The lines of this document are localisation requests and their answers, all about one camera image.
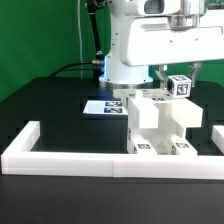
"white foam block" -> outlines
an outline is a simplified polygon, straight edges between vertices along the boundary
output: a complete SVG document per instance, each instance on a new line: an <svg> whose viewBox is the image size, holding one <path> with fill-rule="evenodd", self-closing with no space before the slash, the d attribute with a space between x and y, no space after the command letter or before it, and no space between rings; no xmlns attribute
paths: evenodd
<svg viewBox="0 0 224 224"><path fill-rule="evenodd" d="M159 110L150 99L130 99L129 116L138 128L158 128Z"/></svg>
<svg viewBox="0 0 224 224"><path fill-rule="evenodd" d="M182 127L201 127L203 109L187 99L171 102L170 116Z"/></svg>
<svg viewBox="0 0 224 224"><path fill-rule="evenodd" d="M212 140L217 147L224 153L224 126L216 125L212 129Z"/></svg>

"cable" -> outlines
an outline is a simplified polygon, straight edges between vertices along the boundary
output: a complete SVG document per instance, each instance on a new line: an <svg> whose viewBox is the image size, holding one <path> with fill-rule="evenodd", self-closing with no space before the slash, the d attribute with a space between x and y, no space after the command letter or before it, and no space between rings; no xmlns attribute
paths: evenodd
<svg viewBox="0 0 224 224"><path fill-rule="evenodd" d="M81 29L81 15L80 15L80 11L81 11L81 6L80 6L80 0L78 0L77 2L77 19L78 19L78 32L79 32L79 52L80 52L80 61L83 61L83 48L82 48L82 29Z"/></svg>
<svg viewBox="0 0 224 224"><path fill-rule="evenodd" d="M49 77L55 77L59 72L61 72L62 70L65 70L67 68L71 68L71 67L74 67L74 66L80 66L80 65L91 65L92 62L79 62L79 63L72 63L72 64L68 64L68 65L65 65L61 68L59 68L58 70L52 72Z"/></svg>
<svg viewBox="0 0 224 224"><path fill-rule="evenodd" d="M62 69L59 72L57 72L56 74L54 74L54 76L51 77L56 77L56 75L58 75L60 72L69 72L69 71L97 71L97 72L102 72L102 68L78 68L78 69Z"/></svg>

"white block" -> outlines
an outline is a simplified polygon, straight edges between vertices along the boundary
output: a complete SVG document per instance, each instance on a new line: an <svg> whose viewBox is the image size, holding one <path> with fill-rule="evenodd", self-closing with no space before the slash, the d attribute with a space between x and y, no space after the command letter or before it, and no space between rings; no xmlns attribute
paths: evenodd
<svg viewBox="0 0 224 224"><path fill-rule="evenodd" d="M163 143L168 155L197 156L198 154L197 150L186 139L174 134L167 135Z"/></svg>
<svg viewBox="0 0 224 224"><path fill-rule="evenodd" d="M203 109L187 99L171 102L170 116L184 128L201 127Z"/></svg>
<svg viewBox="0 0 224 224"><path fill-rule="evenodd" d="M159 110L150 99L129 99L129 116L138 128L158 128Z"/></svg>
<svg viewBox="0 0 224 224"><path fill-rule="evenodd" d="M224 126L216 125L212 129L212 140L217 147L224 153Z"/></svg>
<svg viewBox="0 0 224 224"><path fill-rule="evenodd" d="M143 156L147 155L157 155L156 150L149 142L149 140L144 139L141 135L136 135L133 139L134 143L134 154L139 154Z"/></svg>
<svg viewBox="0 0 224 224"><path fill-rule="evenodd" d="M167 90L174 98L189 97L191 92L191 79L185 75L168 76Z"/></svg>

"green backdrop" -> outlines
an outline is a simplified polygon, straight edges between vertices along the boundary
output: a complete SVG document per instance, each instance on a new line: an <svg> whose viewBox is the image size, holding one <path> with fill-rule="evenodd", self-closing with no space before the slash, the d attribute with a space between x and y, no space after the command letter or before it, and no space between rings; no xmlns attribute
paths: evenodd
<svg viewBox="0 0 224 224"><path fill-rule="evenodd" d="M80 11L83 60L89 61L95 52L85 2L81 0ZM36 77L80 62L77 0L0 0L0 9L0 100ZM102 48L107 53L110 48L107 8L97 12L97 20ZM176 65L176 69L182 73L187 66ZM80 73L63 75L80 76ZM199 79L224 85L224 61L204 63Z"/></svg>

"black cable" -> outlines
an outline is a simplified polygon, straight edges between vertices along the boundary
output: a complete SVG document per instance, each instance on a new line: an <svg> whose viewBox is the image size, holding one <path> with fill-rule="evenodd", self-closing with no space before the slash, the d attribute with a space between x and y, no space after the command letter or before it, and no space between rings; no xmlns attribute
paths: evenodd
<svg viewBox="0 0 224 224"><path fill-rule="evenodd" d="M52 72L49 77L55 77L59 72L61 72L62 70L66 69L66 68L71 68L71 67L74 67L74 66L79 66L79 65L91 65L92 62L78 62L78 63L72 63L72 64L68 64L68 65L65 65L61 68L59 68L58 70Z"/></svg>
<svg viewBox="0 0 224 224"><path fill-rule="evenodd" d="M49 77L56 77L60 72L69 72L69 71L95 71L95 72L102 72L102 68L78 68L78 69L62 69L59 72L57 72L54 76Z"/></svg>

